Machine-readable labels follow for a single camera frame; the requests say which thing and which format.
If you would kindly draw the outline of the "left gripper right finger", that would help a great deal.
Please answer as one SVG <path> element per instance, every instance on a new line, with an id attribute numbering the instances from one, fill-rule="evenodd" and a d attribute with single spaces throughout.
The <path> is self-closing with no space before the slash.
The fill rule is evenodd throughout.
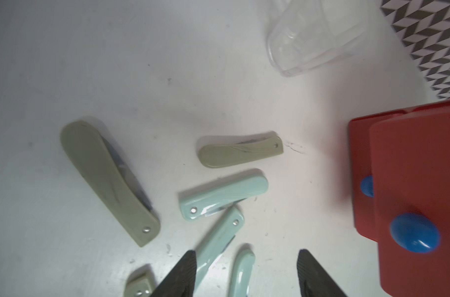
<path id="1" fill-rule="evenodd" d="M 307 249 L 299 251 L 297 275 L 302 297 L 347 296 Z"/>

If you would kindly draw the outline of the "red top drawer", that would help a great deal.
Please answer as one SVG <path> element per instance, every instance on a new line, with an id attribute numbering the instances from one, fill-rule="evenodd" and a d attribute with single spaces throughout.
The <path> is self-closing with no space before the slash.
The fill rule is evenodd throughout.
<path id="1" fill-rule="evenodd" d="M 450 297 L 450 108 L 420 110 L 370 128 L 382 288 L 394 297 Z M 408 251 L 392 221 L 419 214 L 440 233 L 437 248 Z"/>

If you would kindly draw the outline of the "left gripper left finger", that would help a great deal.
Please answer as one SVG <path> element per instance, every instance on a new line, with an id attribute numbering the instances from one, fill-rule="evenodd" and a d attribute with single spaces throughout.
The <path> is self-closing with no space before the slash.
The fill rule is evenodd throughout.
<path id="1" fill-rule="evenodd" d="M 187 251 L 150 297 L 192 297 L 197 271 L 196 252 Z"/>

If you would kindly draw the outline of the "olive knife top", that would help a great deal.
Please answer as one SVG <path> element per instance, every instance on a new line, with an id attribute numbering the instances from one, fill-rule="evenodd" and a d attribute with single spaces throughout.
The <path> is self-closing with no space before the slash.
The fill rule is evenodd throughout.
<path id="1" fill-rule="evenodd" d="M 198 151 L 200 163 L 207 168 L 225 168 L 275 157 L 284 153 L 279 136 L 237 144 L 208 144 Z"/>

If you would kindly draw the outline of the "olive knife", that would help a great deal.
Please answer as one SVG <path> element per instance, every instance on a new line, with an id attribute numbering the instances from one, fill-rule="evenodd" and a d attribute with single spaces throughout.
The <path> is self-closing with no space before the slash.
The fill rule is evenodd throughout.
<path id="1" fill-rule="evenodd" d="M 208 144 L 198 151 L 200 163 L 207 168 L 225 168 L 275 157 L 284 153 L 279 136 L 237 144 Z"/>
<path id="2" fill-rule="evenodd" d="M 123 297 L 150 297 L 153 291 L 153 279 L 150 275 L 144 274 L 126 284 Z"/>
<path id="3" fill-rule="evenodd" d="M 86 121 L 60 133 L 64 152 L 91 189 L 140 247 L 161 231 L 151 201 L 116 148 Z"/>

